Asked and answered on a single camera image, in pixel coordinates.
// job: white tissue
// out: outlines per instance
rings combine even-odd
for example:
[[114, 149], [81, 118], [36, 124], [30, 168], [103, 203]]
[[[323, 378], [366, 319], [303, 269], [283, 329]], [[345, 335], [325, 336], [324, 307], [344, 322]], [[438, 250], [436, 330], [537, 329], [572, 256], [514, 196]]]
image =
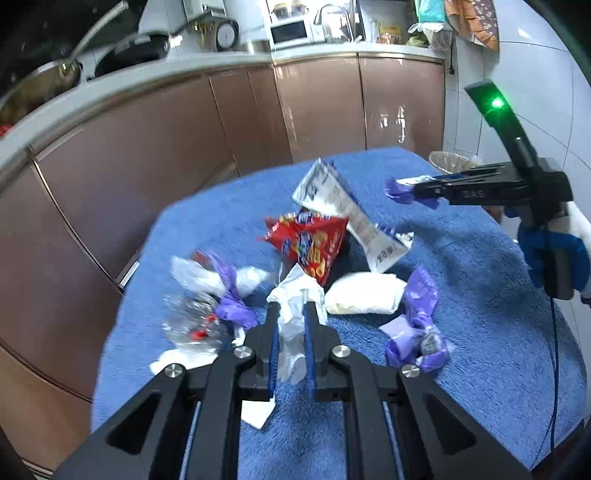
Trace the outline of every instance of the white tissue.
[[277, 376], [282, 382], [296, 384], [306, 376], [306, 356], [304, 354], [304, 304], [316, 303], [318, 321], [326, 325], [324, 308], [324, 290], [315, 278], [307, 275], [296, 264], [285, 279], [267, 297], [267, 301], [276, 301], [280, 305], [277, 320], [280, 349]]
[[[241, 346], [244, 343], [246, 333], [241, 327], [234, 328], [235, 340], [232, 342], [234, 347]], [[150, 371], [156, 375], [163, 368], [170, 364], [181, 364], [187, 370], [212, 364], [217, 358], [217, 353], [192, 352], [190, 350], [166, 350], [158, 360], [150, 364]], [[265, 424], [267, 418], [275, 408], [275, 397], [270, 401], [242, 401], [241, 418], [249, 425], [260, 430]]]

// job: green led light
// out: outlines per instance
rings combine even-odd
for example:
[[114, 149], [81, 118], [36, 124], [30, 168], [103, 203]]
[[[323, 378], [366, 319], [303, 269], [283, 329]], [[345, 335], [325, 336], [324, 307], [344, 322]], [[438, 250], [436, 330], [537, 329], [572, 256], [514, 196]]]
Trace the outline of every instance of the green led light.
[[501, 97], [497, 97], [491, 102], [491, 105], [494, 108], [503, 108], [504, 104], [505, 104], [505, 102], [503, 101], [503, 99]]

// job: red snack bag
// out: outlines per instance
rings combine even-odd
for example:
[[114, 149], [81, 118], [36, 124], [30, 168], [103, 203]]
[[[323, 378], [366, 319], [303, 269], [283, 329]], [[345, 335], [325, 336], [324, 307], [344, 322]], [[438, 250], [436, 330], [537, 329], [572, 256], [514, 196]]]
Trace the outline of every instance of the red snack bag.
[[263, 240], [289, 260], [297, 261], [320, 285], [328, 279], [349, 219], [316, 212], [288, 213], [277, 220]]

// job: hand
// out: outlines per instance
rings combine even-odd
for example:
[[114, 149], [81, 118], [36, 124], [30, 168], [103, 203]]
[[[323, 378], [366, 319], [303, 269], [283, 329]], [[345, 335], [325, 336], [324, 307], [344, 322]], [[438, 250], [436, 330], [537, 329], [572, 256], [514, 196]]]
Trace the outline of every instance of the hand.
[[[570, 257], [573, 287], [581, 292], [583, 303], [591, 304], [591, 223], [574, 202], [568, 202], [566, 210], [567, 216], [549, 221], [548, 234], [544, 228], [528, 229], [521, 224], [517, 240], [536, 287], [543, 284], [544, 264], [540, 252], [546, 249], [547, 241], [552, 248], [566, 249]], [[515, 216], [509, 207], [505, 209], [505, 214]]]

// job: brown cabinet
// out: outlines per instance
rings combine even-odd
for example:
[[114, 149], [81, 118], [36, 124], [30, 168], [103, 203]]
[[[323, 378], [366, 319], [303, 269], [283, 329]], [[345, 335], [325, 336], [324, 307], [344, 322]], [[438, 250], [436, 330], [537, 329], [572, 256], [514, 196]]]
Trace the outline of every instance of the brown cabinet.
[[90, 434], [90, 402], [51, 385], [3, 348], [0, 385], [2, 429], [35, 466], [55, 470]]
[[240, 175], [271, 166], [259, 112], [246, 70], [210, 77], [226, 139]]
[[357, 58], [275, 68], [294, 161], [365, 149]]
[[249, 70], [248, 76], [255, 95], [264, 143], [271, 164], [274, 166], [290, 164], [292, 163], [290, 142], [287, 139], [274, 71], [270, 67]]
[[91, 398], [119, 290], [70, 236], [31, 167], [0, 193], [0, 225], [3, 345]]
[[443, 66], [359, 59], [367, 148], [402, 147], [427, 158], [443, 141]]
[[100, 114], [38, 159], [66, 218], [117, 278], [160, 211], [231, 155], [209, 78], [200, 77]]

